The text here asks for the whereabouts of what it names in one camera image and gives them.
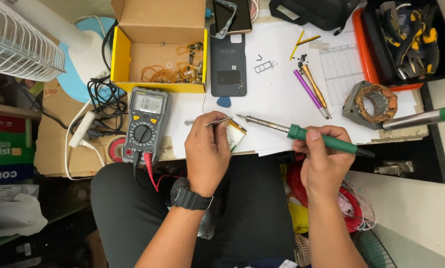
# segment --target digital multimeter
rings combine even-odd
[[[137,152],[151,153],[151,164],[158,161],[161,143],[170,117],[171,94],[134,87],[131,90],[130,122],[125,138],[123,161],[133,163]],[[140,164],[145,164],[143,157]]]

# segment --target black watch strap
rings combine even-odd
[[[191,192],[184,188],[181,189],[181,194],[184,197],[181,201],[181,207],[190,210],[205,210],[209,208],[209,206],[211,206],[212,199],[214,198],[204,198],[199,194]]]

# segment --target man's left hand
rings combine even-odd
[[[229,122],[226,120],[218,125],[205,126],[225,116],[224,113],[216,111],[198,116],[184,143],[190,190],[203,197],[211,197],[214,194],[229,166]]]

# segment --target black bag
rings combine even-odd
[[[331,31],[340,27],[335,35],[340,34],[353,10],[361,0],[271,0],[268,4],[273,17],[298,25],[308,22],[324,30]],[[285,7],[300,17],[292,20],[278,10],[279,5]]]

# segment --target power strip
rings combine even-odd
[[[85,116],[82,119],[82,122],[80,122],[79,127],[77,128],[77,131],[72,136],[71,141],[69,142],[69,146],[73,148],[79,147],[82,140],[88,140],[89,136],[87,134],[87,130],[89,129],[95,129],[97,125],[93,123],[95,119],[100,119],[101,116],[99,114],[96,114],[94,112],[88,111]]]

